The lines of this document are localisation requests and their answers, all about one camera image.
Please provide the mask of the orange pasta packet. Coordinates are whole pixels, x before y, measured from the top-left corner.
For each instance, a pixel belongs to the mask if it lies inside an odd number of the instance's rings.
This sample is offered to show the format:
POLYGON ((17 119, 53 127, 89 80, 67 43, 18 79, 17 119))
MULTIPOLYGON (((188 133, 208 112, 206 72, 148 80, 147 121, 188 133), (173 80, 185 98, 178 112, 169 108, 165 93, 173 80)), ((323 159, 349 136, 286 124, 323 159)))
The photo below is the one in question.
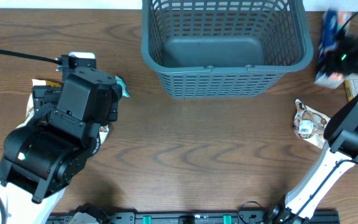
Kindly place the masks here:
POLYGON ((351 101, 358 94, 358 75, 349 75, 344 81, 347 100, 351 101))

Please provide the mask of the tissue multipack box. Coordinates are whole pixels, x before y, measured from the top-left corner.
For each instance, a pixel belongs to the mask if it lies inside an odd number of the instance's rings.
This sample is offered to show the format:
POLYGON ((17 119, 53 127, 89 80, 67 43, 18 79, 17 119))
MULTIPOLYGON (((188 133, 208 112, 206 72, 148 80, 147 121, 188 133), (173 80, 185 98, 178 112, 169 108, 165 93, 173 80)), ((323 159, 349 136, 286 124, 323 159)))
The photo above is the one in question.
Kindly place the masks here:
POLYGON ((336 11, 334 9, 328 9, 323 14, 318 45, 318 64, 316 66, 316 78, 314 81, 316 85, 336 89, 344 82, 345 78, 341 73, 325 72, 324 69, 328 53, 334 52, 338 47, 335 37, 351 15, 351 12, 336 11))

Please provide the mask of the grey plastic basket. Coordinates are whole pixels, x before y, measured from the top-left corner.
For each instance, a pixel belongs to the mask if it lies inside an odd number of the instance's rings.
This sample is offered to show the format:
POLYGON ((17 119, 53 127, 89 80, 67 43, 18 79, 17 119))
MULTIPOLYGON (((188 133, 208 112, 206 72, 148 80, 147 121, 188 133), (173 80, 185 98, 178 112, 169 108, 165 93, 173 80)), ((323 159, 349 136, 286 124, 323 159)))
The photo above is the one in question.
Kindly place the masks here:
POLYGON ((301 0, 143 0, 142 56, 174 98, 256 96, 307 67, 301 0))

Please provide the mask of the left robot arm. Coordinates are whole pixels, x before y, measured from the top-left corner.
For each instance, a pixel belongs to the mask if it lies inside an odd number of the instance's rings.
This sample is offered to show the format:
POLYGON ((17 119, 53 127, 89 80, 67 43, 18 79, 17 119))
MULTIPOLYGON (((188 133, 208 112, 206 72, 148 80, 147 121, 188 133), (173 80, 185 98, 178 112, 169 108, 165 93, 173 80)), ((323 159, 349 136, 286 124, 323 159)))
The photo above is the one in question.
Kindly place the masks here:
POLYGON ((106 72, 78 67, 58 91, 4 141, 0 223, 45 223, 100 148, 101 127, 117 119, 122 86, 106 72))

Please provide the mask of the crumpled beige bag under arm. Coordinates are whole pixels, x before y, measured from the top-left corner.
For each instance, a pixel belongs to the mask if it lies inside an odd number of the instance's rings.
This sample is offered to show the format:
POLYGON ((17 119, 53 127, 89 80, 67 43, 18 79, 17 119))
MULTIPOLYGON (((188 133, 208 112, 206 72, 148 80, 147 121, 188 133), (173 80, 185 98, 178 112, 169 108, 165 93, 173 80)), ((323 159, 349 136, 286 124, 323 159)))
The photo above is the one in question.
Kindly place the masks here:
POLYGON ((108 126, 101 126, 99 128, 99 138, 101 144, 105 142, 106 138, 108 137, 108 133, 109 133, 108 126))

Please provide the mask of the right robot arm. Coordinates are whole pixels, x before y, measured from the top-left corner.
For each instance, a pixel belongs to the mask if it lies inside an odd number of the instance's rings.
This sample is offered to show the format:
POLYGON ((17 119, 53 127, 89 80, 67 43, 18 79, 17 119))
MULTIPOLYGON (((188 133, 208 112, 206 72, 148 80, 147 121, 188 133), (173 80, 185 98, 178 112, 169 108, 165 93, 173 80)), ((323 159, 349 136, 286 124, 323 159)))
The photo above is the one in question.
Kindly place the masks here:
MULTIPOLYGON (((341 67, 358 68, 358 38, 333 55, 341 67)), ((358 165, 358 94, 340 109, 324 130, 322 154, 302 181, 275 206, 267 223, 309 223, 316 207, 336 181, 358 165)))

